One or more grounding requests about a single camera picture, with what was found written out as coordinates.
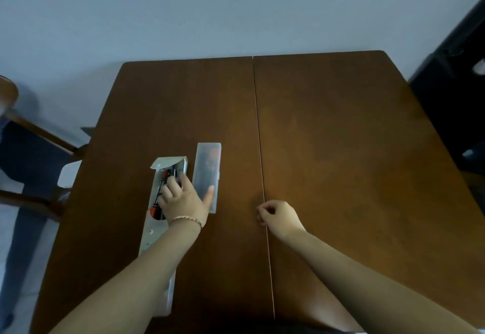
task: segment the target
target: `wooden table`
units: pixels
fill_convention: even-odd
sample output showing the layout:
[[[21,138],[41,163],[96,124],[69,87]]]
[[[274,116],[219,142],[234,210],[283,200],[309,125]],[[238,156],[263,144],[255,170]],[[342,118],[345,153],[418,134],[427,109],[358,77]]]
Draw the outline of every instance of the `wooden table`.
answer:
[[[287,200],[309,232],[485,327],[483,216],[406,82],[373,51],[124,64],[63,216],[34,334],[136,258],[152,161],[192,165],[210,141],[223,149],[217,214],[179,265],[172,315],[149,331],[273,315],[358,328],[292,251],[272,236],[268,248],[255,221],[263,198]]]

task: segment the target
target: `forearm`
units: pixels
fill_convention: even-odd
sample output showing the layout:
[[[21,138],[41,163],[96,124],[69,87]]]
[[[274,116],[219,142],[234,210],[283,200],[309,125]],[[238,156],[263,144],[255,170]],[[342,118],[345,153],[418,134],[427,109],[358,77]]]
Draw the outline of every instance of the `forearm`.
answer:
[[[174,221],[157,242],[76,307],[52,333],[143,333],[199,232],[193,221]]]
[[[371,270],[307,232],[286,241],[370,334],[477,331],[424,296]]]

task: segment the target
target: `wall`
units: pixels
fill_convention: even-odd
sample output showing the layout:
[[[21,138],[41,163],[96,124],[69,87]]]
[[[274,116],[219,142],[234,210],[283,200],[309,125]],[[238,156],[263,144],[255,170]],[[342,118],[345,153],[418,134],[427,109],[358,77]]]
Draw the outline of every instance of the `wall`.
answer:
[[[89,140],[124,61],[385,50],[405,78],[478,0],[0,0],[25,117]]]

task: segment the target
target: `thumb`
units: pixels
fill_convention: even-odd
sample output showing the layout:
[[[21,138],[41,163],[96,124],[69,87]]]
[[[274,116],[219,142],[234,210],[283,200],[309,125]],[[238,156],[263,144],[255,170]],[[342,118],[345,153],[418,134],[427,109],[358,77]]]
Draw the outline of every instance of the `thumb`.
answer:
[[[207,209],[209,209],[213,198],[214,198],[214,186],[209,186],[206,192],[206,196],[204,196],[204,199],[202,200],[202,203],[205,205]]]
[[[258,208],[258,212],[259,212],[259,215],[261,215],[261,218],[263,218],[265,223],[271,217],[271,214],[265,208]]]

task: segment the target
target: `beaded bracelet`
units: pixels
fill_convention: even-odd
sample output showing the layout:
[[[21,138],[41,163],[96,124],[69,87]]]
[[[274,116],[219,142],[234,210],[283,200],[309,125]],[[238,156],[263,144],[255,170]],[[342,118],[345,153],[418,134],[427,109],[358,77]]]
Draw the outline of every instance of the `beaded bracelet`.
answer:
[[[202,223],[200,222],[200,220],[189,217],[188,215],[179,215],[178,217],[173,218],[172,221],[174,221],[175,219],[190,219],[191,221],[196,222],[199,225],[200,229],[202,229]]]

